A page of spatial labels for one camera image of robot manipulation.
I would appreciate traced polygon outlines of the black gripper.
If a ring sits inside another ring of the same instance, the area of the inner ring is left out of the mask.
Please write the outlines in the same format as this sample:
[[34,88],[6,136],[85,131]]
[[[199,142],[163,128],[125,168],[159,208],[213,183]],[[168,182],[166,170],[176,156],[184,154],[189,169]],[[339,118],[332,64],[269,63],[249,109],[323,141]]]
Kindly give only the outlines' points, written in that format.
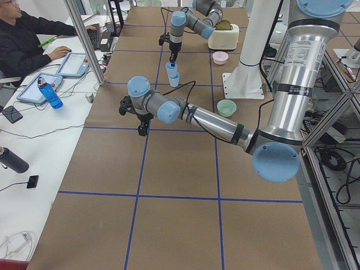
[[175,36],[170,33],[162,34],[159,38],[159,45],[162,46],[165,42],[169,44],[171,51],[169,62],[172,67],[175,66],[176,59],[182,47],[182,37]]
[[143,137],[147,136],[150,126],[150,121],[154,118],[154,116],[147,111],[145,111],[145,114],[141,114],[140,112],[138,112],[136,108],[133,106],[130,96],[125,96],[120,101],[119,114],[121,116],[124,116],[126,113],[136,115],[137,119],[140,121],[140,125],[137,128],[138,134]]

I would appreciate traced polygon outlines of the person's right hand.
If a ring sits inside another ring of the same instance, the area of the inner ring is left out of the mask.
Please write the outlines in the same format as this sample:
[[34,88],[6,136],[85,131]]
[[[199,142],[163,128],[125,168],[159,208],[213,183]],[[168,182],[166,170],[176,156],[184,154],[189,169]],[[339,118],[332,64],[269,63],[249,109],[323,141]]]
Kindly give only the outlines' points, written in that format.
[[72,50],[67,46],[59,46],[48,54],[52,61],[65,57]]

